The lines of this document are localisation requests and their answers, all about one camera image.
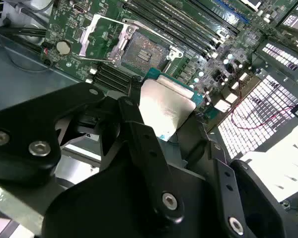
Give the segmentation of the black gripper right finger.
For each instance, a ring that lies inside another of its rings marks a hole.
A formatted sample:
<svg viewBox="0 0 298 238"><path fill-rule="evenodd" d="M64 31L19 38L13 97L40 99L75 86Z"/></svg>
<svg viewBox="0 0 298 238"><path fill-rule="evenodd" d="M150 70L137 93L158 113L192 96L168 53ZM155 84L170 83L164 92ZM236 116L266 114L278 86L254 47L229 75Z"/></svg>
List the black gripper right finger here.
<svg viewBox="0 0 298 238"><path fill-rule="evenodd" d="M177 130L185 168L201 175L214 196L217 215L230 238L295 238L297 227L255 172L242 160L227 162L196 115Z"/></svg>

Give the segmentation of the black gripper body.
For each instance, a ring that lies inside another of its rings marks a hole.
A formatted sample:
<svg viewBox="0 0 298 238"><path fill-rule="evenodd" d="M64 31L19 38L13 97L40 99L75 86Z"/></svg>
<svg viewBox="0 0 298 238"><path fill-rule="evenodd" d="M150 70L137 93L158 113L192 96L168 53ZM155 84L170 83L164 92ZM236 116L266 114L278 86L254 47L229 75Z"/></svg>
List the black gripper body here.
<svg viewBox="0 0 298 238"><path fill-rule="evenodd" d="M45 238L212 238L224 235L204 177L169 165L157 141L132 159L124 145L110 166L61 193Z"/></svg>

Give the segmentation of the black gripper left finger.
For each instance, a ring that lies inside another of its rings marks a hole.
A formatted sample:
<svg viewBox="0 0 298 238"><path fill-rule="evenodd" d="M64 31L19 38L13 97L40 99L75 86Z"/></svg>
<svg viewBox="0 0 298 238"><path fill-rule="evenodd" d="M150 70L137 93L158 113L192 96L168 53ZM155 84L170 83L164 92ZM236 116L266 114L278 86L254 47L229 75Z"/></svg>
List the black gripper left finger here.
<svg viewBox="0 0 298 238"><path fill-rule="evenodd" d="M134 159L142 145L157 141L134 100L106 97L95 86L79 83L0 111L0 180L46 183L61 148L90 131L101 137L105 169L124 145Z"/></svg>

